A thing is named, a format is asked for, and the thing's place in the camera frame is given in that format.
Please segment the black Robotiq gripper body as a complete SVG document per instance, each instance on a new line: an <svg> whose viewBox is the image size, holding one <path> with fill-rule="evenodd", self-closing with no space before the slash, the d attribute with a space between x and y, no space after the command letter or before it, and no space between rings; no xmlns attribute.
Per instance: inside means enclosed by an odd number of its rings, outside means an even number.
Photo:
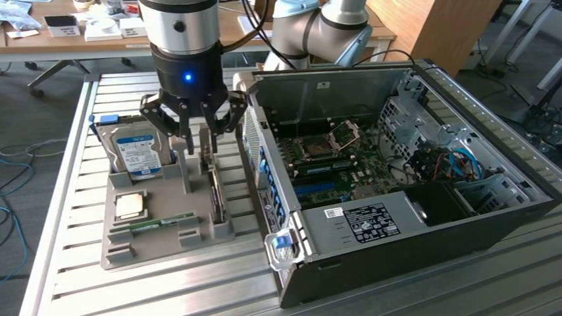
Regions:
<svg viewBox="0 0 562 316"><path fill-rule="evenodd" d="M160 100L179 112L185 103L189 115L215 113L227 100L221 73L221 45L193 55L175 55L150 45L160 82Z"/></svg>

